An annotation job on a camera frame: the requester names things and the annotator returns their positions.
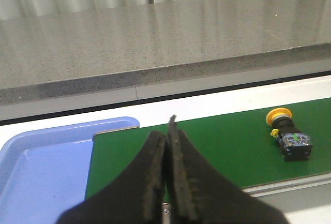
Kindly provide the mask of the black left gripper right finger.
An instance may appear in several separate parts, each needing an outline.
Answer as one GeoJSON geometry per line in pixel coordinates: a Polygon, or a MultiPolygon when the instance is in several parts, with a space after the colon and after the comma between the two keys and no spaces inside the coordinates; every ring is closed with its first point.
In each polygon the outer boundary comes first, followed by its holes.
{"type": "Polygon", "coordinates": [[[288,223],[282,211],[250,196],[221,175],[168,122],[165,176],[172,223],[288,223]]]}

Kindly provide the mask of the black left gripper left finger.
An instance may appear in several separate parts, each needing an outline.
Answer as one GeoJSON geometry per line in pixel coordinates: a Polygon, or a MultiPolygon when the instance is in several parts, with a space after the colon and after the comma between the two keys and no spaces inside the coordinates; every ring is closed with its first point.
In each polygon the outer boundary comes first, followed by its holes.
{"type": "Polygon", "coordinates": [[[63,212],[57,223],[162,223],[166,137],[151,131],[133,161],[110,184],[63,212]]]}

